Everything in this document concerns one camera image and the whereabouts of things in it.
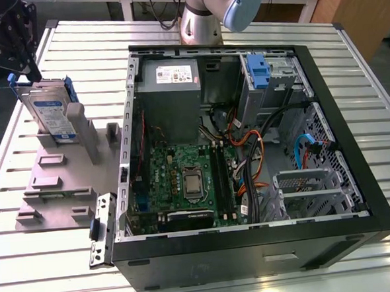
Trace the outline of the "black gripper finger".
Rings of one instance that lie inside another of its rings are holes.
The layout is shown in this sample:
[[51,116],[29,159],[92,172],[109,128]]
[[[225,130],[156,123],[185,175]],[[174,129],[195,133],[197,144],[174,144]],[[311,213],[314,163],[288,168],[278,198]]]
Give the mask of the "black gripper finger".
[[20,51],[20,64],[29,81],[36,82],[42,80],[42,75],[38,69],[34,53],[25,47]]

